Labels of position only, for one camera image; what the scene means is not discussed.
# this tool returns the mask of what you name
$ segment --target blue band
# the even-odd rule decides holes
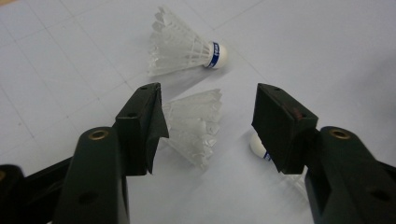
[[[263,157],[266,161],[270,161],[271,160],[271,156],[268,152],[265,152],[264,157]]]
[[[216,42],[213,42],[213,57],[212,57],[212,60],[210,61],[210,64],[207,67],[210,67],[210,68],[214,67],[216,65],[216,63],[218,63],[219,56],[220,56],[219,44]]]

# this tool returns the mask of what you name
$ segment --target feather shuttlecock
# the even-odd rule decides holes
[[[271,161],[271,155],[267,152],[265,149],[264,145],[262,144],[262,140],[260,139],[259,135],[254,132],[253,135],[251,135],[250,138],[250,149],[253,151],[256,156],[265,159],[266,161]],[[286,177],[286,179],[289,180],[289,182],[294,185],[297,190],[299,190],[302,195],[308,199],[306,189],[305,189],[305,181],[304,177],[306,175],[307,168],[303,169],[303,172],[300,175],[282,175]]]
[[[220,68],[227,61],[227,49],[206,41],[167,7],[159,7],[152,24],[152,49],[148,75],[158,76],[203,65]]]
[[[220,90],[204,91],[163,105],[169,130],[165,142],[197,167],[205,169],[217,142]]]

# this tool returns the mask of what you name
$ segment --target screw hole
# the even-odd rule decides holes
[[[129,113],[129,114],[128,114],[128,117],[131,118],[131,119],[133,119],[133,118],[136,118],[136,117],[137,117],[137,114],[136,114],[136,113]]]
[[[93,133],[90,133],[89,138],[93,141],[104,139],[108,136],[108,131],[98,130]]]
[[[81,205],[86,205],[90,203],[94,203],[99,195],[94,191],[85,192],[78,197],[78,203]]]
[[[374,188],[368,188],[366,190],[371,196],[375,197],[376,199],[383,201],[383,202],[388,202],[390,201],[390,196],[382,189],[378,189],[376,187]]]
[[[343,139],[343,140],[347,140],[350,138],[349,133],[344,132],[343,130],[340,129],[331,129],[330,130],[330,134],[333,137],[339,138],[339,139]]]

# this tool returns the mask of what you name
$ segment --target white shuttlecock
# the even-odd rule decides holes
[[[256,154],[256,156],[265,159],[266,161],[271,160],[270,154],[262,145],[262,140],[260,139],[259,135],[256,132],[254,132],[253,135],[251,135],[250,149],[253,151],[254,154]],[[285,176],[285,178],[288,179],[289,182],[302,193],[304,198],[308,200],[308,195],[306,193],[305,181],[304,181],[304,177],[306,176],[307,171],[308,170],[305,166],[303,172],[300,175],[283,175],[282,173],[280,174]]]
[[[148,75],[158,76],[203,65],[221,68],[227,61],[227,49],[196,34],[169,8],[159,7],[152,24],[152,49]]]
[[[165,142],[197,167],[205,169],[217,142],[220,90],[204,91],[163,105],[169,130]]]

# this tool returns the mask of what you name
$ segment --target black mechanical part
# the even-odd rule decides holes
[[[116,116],[113,125],[120,137],[126,175],[152,174],[160,137],[169,137],[163,116],[161,84],[154,83],[136,90]]]
[[[354,133],[319,132],[317,121],[280,88],[259,84],[252,125],[279,172],[308,167],[315,223],[396,223],[395,168],[378,162]]]
[[[129,223],[123,178],[117,131],[101,127],[85,132],[78,140],[53,223]]]
[[[300,174],[303,171],[300,145],[315,136],[317,123],[318,117],[285,91],[258,85],[252,126],[279,172]]]
[[[125,176],[152,173],[159,139],[169,136],[161,103],[161,84],[148,84],[112,128],[85,132],[72,158],[28,177],[1,165],[0,223],[129,223]]]

